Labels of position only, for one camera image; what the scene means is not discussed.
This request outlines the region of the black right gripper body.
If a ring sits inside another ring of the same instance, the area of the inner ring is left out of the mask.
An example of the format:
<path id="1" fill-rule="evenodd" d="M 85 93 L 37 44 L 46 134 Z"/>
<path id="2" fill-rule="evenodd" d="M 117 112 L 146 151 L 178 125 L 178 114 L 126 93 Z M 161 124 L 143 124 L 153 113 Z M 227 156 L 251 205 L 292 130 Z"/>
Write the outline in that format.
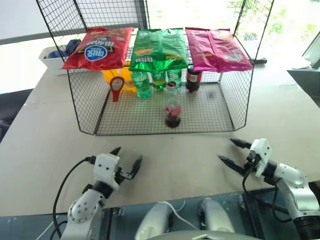
<path id="1" fill-rule="evenodd" d="M 244 165 L 245 173 L 252 173 L 257 171 L 257 165 L 259 163 L 259 154 L 250 153 L 246 157 L 246 162 Z"/>

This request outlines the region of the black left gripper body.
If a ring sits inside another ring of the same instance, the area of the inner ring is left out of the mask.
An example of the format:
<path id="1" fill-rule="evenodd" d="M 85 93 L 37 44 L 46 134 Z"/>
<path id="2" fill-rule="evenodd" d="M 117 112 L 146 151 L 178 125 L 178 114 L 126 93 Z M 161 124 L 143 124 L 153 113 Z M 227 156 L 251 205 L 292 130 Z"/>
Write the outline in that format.
<path id="1" fill-rule="evenodd" d="M 124 180 L 132 180 L 132 179 L 133 179 L 133 176 L 131 173 L 122 171 L 121 167 L 117 168 L 114 175 L 114 180 L 118 185 L 120 185 Z"/>

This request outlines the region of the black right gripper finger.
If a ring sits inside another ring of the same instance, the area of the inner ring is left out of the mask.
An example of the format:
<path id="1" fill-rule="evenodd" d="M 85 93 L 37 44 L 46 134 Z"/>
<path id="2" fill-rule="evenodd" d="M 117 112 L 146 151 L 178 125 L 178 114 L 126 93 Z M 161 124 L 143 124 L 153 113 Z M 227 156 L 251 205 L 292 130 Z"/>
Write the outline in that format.
<path id="1" fill-rule="evenodd" d="M 218 158 L 230 169 L 234 170 L 235 172 L 239 173 L 240 175 L 244 175 L 246 170 L 238 165 L 235 162 L 225 156 L 218 155 Z"/>
<path id="2" fill-rule="evenodd" d="M 235 144 L 237 147 L 240 147 L 242 149 L 250 149 L 252 143 L 242 140 L 242 139 L 238 139 L 238 138 L 230 138 L 229 139 L 233 144 Z"/>

